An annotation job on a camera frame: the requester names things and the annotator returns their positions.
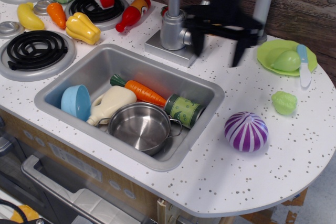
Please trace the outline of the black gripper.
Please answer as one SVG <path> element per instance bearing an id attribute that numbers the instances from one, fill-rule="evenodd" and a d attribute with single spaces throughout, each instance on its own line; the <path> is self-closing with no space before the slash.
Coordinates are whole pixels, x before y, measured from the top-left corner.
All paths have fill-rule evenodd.
<path id="1" fill-rule="evenodd" d="M 262 23 L 245 14 L 239 7 L 215 5 L 183 6 L 186 13 L 184 27 L 191 33 L 194 54 L 200 56 L 204 48 L 204 34 L 237 40 L 232 67 L 237 67 L 245 50 L 257 45 Z"/>

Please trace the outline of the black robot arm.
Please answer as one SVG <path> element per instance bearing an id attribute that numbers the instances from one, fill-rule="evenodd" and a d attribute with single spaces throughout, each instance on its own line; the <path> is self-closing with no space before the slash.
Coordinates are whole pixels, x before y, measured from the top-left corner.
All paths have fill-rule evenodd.
<path id="1" fill-rule="evenodd" d="M 182 10 L 187 14 L 183 27 L 191 33 L 197 56 L 203 51 L 206 34 L 237 41 L 232 67 L 239 64 L 245 49 L 257 45 L 263 25 L 242 11 L 240 0 L 210 0 L 208 5 L 184 6 Z"/>

